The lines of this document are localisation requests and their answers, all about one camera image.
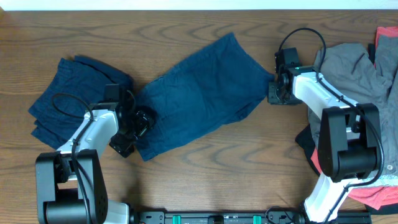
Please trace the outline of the dark blue denim shorts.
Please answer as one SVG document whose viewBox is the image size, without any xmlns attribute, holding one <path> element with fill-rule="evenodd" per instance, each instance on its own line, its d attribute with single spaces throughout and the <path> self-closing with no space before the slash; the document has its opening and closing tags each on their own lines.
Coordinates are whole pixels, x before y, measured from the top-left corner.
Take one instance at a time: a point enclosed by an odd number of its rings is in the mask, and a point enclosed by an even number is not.
<svg viewBox="0 0 398 224">
<path fill-rule="evenodd" d="M 148 83 L 137 105 L 152 110 L 154 127 L 136 142 L 148 161 L 222 125 L 246 118 L 267 96 L 274 76 L 229 33 Z"/>
</svg>

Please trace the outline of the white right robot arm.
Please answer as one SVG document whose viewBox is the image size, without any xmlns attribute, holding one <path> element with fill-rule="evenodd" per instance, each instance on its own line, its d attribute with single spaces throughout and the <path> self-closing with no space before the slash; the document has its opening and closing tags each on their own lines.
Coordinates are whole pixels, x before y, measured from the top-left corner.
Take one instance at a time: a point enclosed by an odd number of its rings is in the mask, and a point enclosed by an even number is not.
<svg viewBox="0 0 398 224">
<path fill-rule="evenodd" d="M 379 110 L 345 97 L 313 67 L 276 69 L 269 84 L 272 105 L 305 103 L 320 119 L 319 179 L 304 203 L 307 223 L 328 223 L 354 188 L 375 183 L 384 167 Z"/>
</svg>

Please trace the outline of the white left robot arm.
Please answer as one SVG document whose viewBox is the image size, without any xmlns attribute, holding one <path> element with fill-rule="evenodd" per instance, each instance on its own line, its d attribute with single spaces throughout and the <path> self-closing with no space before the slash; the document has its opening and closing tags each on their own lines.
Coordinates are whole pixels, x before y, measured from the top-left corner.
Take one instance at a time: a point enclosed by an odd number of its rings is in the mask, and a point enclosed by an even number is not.
<svg viewBox="0 0 398 224">
<path fill-rule="evenodd" d="M 108 198 L 100 156 L 111 146 L 123 157 L 154 125 L 144 110 L 120 103 L 91 104 L 80 127 L 55 152 L 35 162 L 40 223 L 130 223 L 126 203 Z"/>
</svg>

